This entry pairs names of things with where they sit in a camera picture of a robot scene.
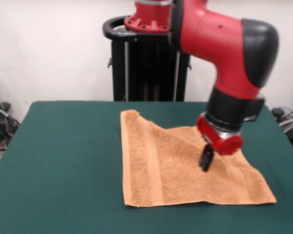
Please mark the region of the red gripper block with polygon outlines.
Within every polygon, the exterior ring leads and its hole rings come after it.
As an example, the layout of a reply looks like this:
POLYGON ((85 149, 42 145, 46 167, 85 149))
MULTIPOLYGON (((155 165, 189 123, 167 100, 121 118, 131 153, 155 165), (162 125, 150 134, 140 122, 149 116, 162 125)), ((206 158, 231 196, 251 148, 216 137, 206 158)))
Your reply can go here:
POLYGON ((212 126, 205 117, 198 117, 197 128, 208 144, 205 145, 199 166, 204 172, 209 170, 214 151, 219 155, 232 155, 243 145, 240 132, 226 132, 212 126))

